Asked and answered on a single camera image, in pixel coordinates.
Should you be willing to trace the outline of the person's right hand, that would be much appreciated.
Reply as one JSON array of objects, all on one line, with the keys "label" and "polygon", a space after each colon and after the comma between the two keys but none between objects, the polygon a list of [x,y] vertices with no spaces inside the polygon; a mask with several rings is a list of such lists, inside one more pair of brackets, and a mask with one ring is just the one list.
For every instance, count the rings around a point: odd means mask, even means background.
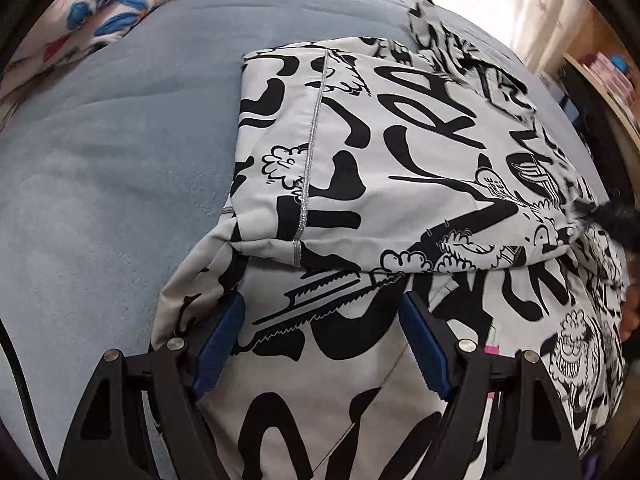
[{"label": "person's right hand", "polygon": [[639,327],[639,324],[639,299],[628,296],[622,309],[620,339],[627,341],[631,334]]}]

